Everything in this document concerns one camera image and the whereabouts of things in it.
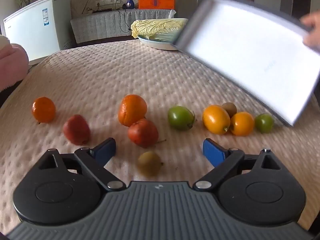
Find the orange tomato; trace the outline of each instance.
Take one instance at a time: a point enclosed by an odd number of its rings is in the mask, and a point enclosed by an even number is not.
[[[230,126],[230,116],[221,106],[207,107],[202,114],[204,126],[214,134],[224,134]]]
[[[247,136],[254,128],[254,118],[247,112],[239,112],[231,118],[230,130],[236,136]]]
[[[56,107],[49,98],[37,98],[32,104],[32,114],[38,122],[49,123],[56,115]]]
[[[147,113],[147,103],[138,95],[127,95],[122,99],[118,111],[119,122],[130,127],[133,123],[144,118]]]

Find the textured pink blanket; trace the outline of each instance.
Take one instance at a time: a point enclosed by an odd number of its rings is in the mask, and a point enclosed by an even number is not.
[[[8,44],[0,49],[0,91],[25,78],[29,59],[18,44]]]

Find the label sticker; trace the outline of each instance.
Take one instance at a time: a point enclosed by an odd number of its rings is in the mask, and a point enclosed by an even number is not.
[[[43,16],[43,24],[44,26],[49,25],[49,16],[48,16],[48,9],[42,10],[42,16]]]

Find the white refrigerator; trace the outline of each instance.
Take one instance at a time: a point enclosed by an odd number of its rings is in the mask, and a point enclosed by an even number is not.
[[[47,56],[74,47],[70,0],[38,0],[4,19],[11,43],[21,45],[29,65]]]

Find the blue gripper pad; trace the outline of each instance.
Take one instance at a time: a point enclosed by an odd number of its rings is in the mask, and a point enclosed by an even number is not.
[[[92,149],[91,155],[100,166],[104,167],[116,155],[116,141],[112,138],[98,145]]]
[[[202,152],[213,167],[217,167],[226,159],[225,153],[208,140],[203,141]]]

